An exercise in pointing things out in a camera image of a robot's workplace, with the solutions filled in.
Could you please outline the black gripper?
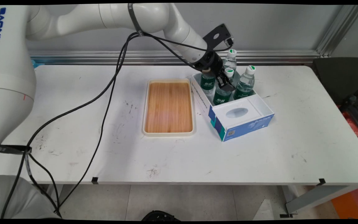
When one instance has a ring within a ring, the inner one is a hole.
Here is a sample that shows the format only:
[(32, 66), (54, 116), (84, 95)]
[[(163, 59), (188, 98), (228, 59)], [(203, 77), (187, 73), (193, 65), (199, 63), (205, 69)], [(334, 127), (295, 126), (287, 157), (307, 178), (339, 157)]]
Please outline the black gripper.
[(207, 78), (216, 78), (216, 92), (235, 90), (234, 69), (225, 69), (223, 60), (216, 52), (206, 52), (199, 61), (194, 63), (194, 67)]

